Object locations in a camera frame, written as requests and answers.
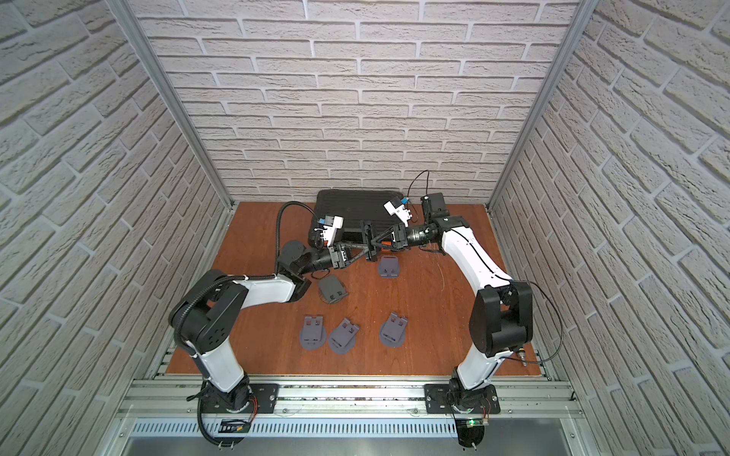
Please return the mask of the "black phone stand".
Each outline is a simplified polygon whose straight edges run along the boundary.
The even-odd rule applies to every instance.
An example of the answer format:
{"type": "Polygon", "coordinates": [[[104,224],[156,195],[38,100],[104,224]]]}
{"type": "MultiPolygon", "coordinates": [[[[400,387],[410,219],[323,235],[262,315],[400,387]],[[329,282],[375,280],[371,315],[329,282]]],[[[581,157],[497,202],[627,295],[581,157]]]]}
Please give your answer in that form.
{"type": "Polygon", "coordinates": [[[372,225],[367,220],[361,222],[362,243],[364,245],[362,252],[365,254],[366,260],[376,262],[378,260],[378,243],[374,240],[374,232],[372,225]]]}

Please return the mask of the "purple-grey phone stand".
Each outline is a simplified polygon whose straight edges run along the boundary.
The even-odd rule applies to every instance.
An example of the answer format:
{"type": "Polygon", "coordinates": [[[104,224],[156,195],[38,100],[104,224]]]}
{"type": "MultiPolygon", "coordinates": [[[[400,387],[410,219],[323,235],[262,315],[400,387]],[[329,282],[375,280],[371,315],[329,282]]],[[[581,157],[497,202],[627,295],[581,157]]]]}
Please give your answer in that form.
{"type": "Polygon", "coordinates": [[[383,256],[378,262],[378,275],[384,279],[396,279],[400,275],[397,256],[383,256]]]}

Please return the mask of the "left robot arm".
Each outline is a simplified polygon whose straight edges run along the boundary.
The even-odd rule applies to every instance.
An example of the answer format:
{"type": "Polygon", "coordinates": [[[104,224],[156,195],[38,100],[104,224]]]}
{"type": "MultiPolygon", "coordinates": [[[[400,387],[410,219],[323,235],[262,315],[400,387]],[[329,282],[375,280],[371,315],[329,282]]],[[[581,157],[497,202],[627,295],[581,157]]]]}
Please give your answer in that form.
{"type": "Polygon", "coordinates": [[[210,270],[169,314],[175,343],[193,359],[207,386],[223,395],[244,394],[247,374],[229,341],[241,310],[296,302],[311,285],[307,274],[346,268],[375,255],[376,247],[365,243],[341,241],[330,247],[307,248],[299,241],[289,241],[279,249],[273,275],[210,270]]]}

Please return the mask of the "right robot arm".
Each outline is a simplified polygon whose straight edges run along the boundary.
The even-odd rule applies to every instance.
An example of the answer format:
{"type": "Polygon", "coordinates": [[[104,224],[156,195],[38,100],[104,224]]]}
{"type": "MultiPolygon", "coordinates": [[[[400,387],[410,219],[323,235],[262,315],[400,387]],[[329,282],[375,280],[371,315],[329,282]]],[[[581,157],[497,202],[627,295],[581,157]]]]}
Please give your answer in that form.
{"type": "Polygon", "coordinates": [[[460,216],[433,217],[412,226],[401,222],[368,240],[374,249],[390,251],[432,242],[451,257],[473,289],[471,347],[455,373],[462,391],[482,390],[508,358],[532,341],[532,287],[509,277],[460,216]]]}

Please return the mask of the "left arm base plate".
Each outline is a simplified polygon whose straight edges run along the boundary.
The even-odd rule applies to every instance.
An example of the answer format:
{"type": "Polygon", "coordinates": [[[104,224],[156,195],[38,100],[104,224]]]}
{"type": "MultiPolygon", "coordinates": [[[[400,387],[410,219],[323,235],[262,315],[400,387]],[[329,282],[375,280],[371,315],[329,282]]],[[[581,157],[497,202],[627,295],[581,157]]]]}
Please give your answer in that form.
{"type": "Polygon", "coordinates": [[[222,393],[207,384],[199,397],[202,413],[272,414],[279,395],[278,384],[246,384],[222,393]]]}

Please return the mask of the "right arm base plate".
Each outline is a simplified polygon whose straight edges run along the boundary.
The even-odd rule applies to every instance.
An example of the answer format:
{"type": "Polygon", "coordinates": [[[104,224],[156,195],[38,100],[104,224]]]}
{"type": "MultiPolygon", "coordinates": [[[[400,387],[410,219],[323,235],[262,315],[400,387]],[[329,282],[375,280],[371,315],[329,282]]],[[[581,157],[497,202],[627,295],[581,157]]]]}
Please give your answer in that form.
{"type": "Polygon", "coordinates": [[[454,382],[426,384],[424,397],[427,414],[481,413],[486,416],[501,412],[494,385],[468,391],[454,382]]]}

